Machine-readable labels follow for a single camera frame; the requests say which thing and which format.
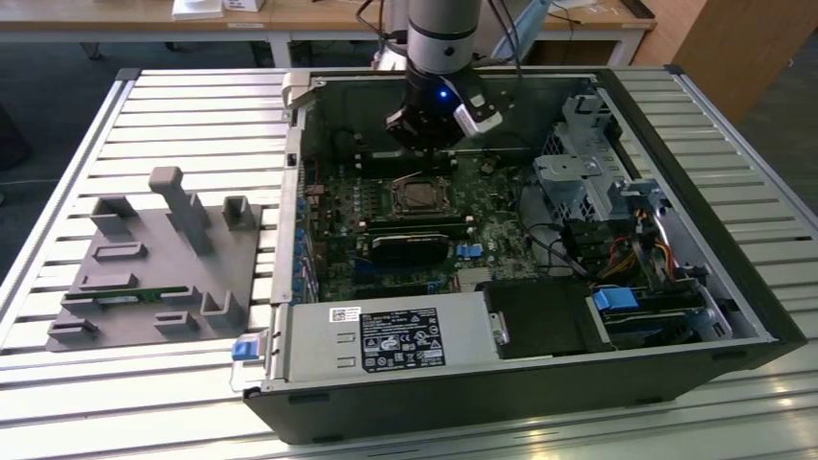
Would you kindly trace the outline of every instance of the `floor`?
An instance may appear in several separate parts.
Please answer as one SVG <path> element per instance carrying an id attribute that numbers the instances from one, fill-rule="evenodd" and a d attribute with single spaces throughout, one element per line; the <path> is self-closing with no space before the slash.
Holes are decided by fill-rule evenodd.
<path id="1" fill-rule="evenodd" d="M 302 52 L 305 45 L 293 52 Z M 246 43 L 161 43 L 101 47 L 89 61 L 76 44 L 0 44 L 0 104 L 34 154 L 0 172 L 0 279 L 14 261 L 37 216 L 65 169 L 120 68 L 254 67 Z M 370 49 L 349 43 L 314 45 L 313 65 L 365 65 Z M 803 45 L 761 101 L 739 125 L 749 143 L 818 211 L 818 35 Z"/>

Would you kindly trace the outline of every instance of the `blue latch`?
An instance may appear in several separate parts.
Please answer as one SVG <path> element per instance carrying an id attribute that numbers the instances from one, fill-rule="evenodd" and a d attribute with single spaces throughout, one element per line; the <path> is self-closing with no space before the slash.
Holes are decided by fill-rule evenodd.
<path id="1" fill-rule="evenodd" d="M 599 311 L 639 308 L 639 302 L 636 302 L 629 287 L 604 287 L 593 293 L 591 298 Z"/>
<path id="2" fill-rule="evenodd" d="M 260 340 L 257 336 L 254 339 L 236 341 L 232 344 L 232 360 L 249 361 L 257 359 L 257 353 L 260 348 L 258 345 Z"/>

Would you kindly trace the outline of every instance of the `green circuit board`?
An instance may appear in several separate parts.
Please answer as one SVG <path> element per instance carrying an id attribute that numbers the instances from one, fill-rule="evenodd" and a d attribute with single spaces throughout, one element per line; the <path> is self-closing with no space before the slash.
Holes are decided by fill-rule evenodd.
<path id="1" fill-rule="evenodd" d="M 413 178 L 441 181 L 448 209 L 473 217 L 475 231 L 467 240 L 449 243 L 441 264 L 419 270 L 376 270 L 361 250 L 365 238 L 353 231 L 361 219 L 396 219 L 394 179 L 362 179 L 340 169 L 322 181 L 322 197 L 313 202 L 313 238 L 317 250 L 325 253 L 325 265 L 317 271 L 321 301 L 352 300 L 361 289 L 374 288 L 409 287 L 416 291 L 412 295 L 459 292 L 455 275 L 464 268 L 485 267 L 493 279 L 535 276 L 536 262 L 513 208 L 517 168 L 487 170 L 480 152 L 459 154 L 456 159 L 451 175 Z M 457 257 L 459 244 L 480 244 L 480 256 Z"/>

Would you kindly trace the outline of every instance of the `aluminum workbench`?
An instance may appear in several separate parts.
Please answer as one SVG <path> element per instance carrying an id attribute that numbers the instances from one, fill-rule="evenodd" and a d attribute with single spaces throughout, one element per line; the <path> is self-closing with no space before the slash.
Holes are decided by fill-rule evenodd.
<path id="1" fill-rule="evenodd" d="M 804 458 L 818 455 L 818 221 L 684 75 L 616 73 L 727 229 L 809 339 L 755 371 L 673 402 L 290 447 L 240 401 L 230 340 L 52 354 L 46 328 L 96 227 L 96 196 L 137 209 L 156 166 L 185 172 L 204 205 L 245 195 L 264 208 L 250 328 L 269 323 L 286 123 L 273 69 L 126 73 L 0 287 L 0 457 Z M 633 164 L 649 176 L 632 153 Z"/>

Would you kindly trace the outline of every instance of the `table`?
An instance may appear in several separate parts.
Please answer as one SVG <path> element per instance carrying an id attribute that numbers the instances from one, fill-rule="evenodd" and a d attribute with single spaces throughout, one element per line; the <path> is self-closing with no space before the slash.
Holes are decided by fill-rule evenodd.
<path id="1" fill-rule="evenodd" d="M 276 0 L 272 16 L 269 43 L 276 65 L 292 65 L 288 43 L 293 40 L 374 40 L 374 34 L 354 20 L 358 3 L 348 0 Z M 377 22 L 376 5 L 364 17 Z M 564 11 L 555 13 L 564 16 Z M 655 26 L 652 19 L 639 19 L 620 0 L 600 0 L 597 5 L 568 10 L 569 18 L 581 24 L 568 24 L 564 19 L 548 16 L 537 40 L 604 40 L 616 47 L 608 65 L 627 65 L 636 53 L 644 32 Z"/>
<path id="2" fill-rule="evenodd" d="M 278 67 L 290 67 L 293 40 L 374 40 L 354 21 L 357 3 L 346 0 L 266 0 L 258 12 L 225 11 L 225 17 L 173 22 L 170 0 L 0 0 L 0 41 L 268 41 Z M 366 18 L 376 20 L 376 8 Z M 608 63 L 629 63 L 655 21 L 637 19 L 619 0 L 569 11 L 581 24 L 548 17 L 539 40 L 617 42 Z"/>
<path id="3" fill-rule="evenodd" d="M 818 432 L 818 222 L 685 76 L 615 69 L 809 342 L 673 402 L 492 425 L 288 446 L 230 386 L 230 340 L 50 354 L 45 332 L 90 235 L 94 197 L 146 191 L 176 165 L 202 204 L 262 206 L 250 329 L 268 325 L 272 252 L 288 122 L 285 70 L 142 71 L 120 80 L 0 287 L 0 446 L 3 458 L 627 458 L 799 456 Z M 651 170 L 624 142 L 643 176 Z M 250 367 L 242 379 L 260 377 Z"/>

